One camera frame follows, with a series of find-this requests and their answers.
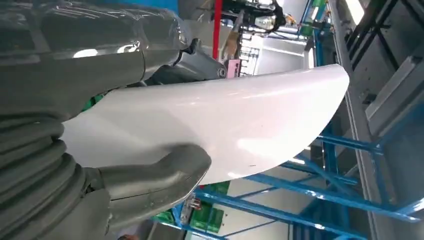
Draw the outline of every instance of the green crate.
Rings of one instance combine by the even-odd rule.
[[[172,225],[175,222],[172,212],[170,210],[159,213],[158,215],[154,216],[153,219],[162,223],[167,223]]]
[[[313,0],[312,7],[320,7],[324,4],[326,4],[326,0]]]
[[[209,192],[215,192],[222,195],[227,195],[230,181],[223,181],[214,184],[205,185],[204,189]]]
[[[103,98],[103,95],[96,95],[90,98],[90,100],[85,103],[84,107],[82,108],[82,111],[84,112],[86,110],[89,110],[90,108],[92,108],[92,106],[98,103],[102,98]]]
[[[300,35],[303,35],[303,36],[312,36],[313,32],[314,32],[314,29],[308,25],[303,25],[300,28]]]
[[[223,222],[223,217],[223,210],[216,209],[211,204],[202,202],[200,209],[193,211],[190,226],[200,230],[206,230],[207,228],[208,232],[218,233]]]

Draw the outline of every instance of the machinery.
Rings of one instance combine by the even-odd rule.
[[[6,2],[0,26],[0,239],[101,239],[202,178],[275,167],[320,133],[349,83],[338,65],[213,80],[224,66],[165,9]]]

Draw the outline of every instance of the corrugated cable hose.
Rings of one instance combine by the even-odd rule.
[[[37,238],[85,194],[85,174],[48,117],[0,121],[0,239]]]

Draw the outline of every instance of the white wall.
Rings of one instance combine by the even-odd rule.
[[[304,45],[265,38],[255,75],[282,73],[305,68]]]

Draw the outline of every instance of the white car body panel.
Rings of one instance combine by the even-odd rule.
[[[113,90],[64,123],[83,167],[151,164],[197,144],[212,165],[200,184],[253,175],[293,158],[331,120],[349,85],[339,65]]]

